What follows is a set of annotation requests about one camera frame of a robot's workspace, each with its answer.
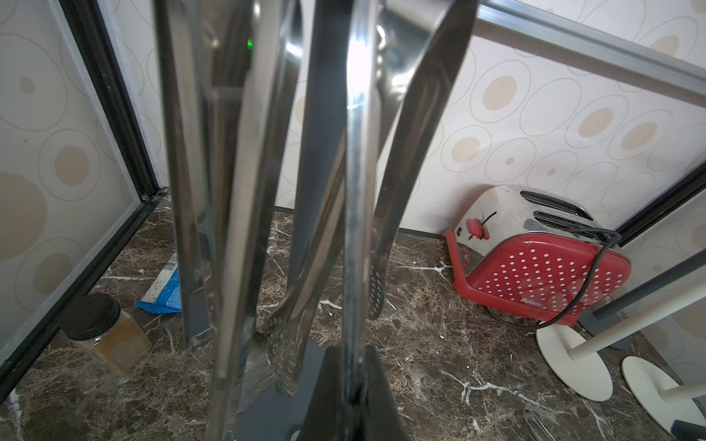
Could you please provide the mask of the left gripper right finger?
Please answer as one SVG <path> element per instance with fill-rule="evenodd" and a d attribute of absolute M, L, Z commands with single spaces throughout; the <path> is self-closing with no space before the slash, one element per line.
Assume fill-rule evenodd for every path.
<path fill-rule="evenodd" d="M 365 348 L 365 386 L 360 404 L 361 435 L 359 440 L 409 440 L 402 418 L 385 375 L 382 360 L 375 347 Z"/>

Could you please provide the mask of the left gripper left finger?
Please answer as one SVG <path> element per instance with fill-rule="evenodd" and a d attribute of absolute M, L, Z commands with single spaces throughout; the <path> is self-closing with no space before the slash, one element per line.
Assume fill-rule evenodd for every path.
<path fill-rule="evenodd" d="M 340 361 L 340 347 L 335 345 L 325 351 L 299 440 L 331 441 L 340 438 Z"/>

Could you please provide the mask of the thin steel tongs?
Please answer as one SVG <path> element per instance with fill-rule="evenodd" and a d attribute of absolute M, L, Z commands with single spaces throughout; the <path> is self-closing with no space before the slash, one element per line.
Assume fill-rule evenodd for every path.
<path fill-rule="evenodd" d="M 300 60 L 294 40 L 297 5 L 283 7 L 279 23 L 255 25 L 255 50 L 245 89 L 238 128 L 235 181 L 220 271 L 222 307 L 215 348 L 211 407 L 205 437 L 229 440 L 245 376 L 246 360 L 255 332 L 259 290 L 258 272 L 271 224 L 272 199 L 278 185 L 279 164 L 287 120 L 293 103 Z M 345 181 L 334 192 L 343 220 L 334 222 L 344 233 L 344 290 L 341 361 L 339 368 L 338 435 L 354 440 L 363 428 L 362 406 L 367 391 L 363 341 L 370 281 L 372 209 L 378 136 L 373 114 L 378 106 L 375 87 L 377 56 L 374 1 L 356 1 L 344 10 L 347 24 L 340 51 L 345 57 L 344 103 L 336 109 L 346 116 L 343 133 Z"/>

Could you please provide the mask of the dark grey utensil rack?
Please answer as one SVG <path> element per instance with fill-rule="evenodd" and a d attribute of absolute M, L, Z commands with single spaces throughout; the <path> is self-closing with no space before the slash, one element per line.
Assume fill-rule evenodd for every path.
<path fill-rule="evenodd" d="M 248 360 L 241 418 L 233 440 L 287 439 L 281 404 L 265 410 L 258 399 L 274 382 L 300 407 L 296 396 L 318 302 L 342 246 L 345 152 L 345 76 L 350 1 L 314 4 L 302 138 L 284 298 L 257 334 Z"/>

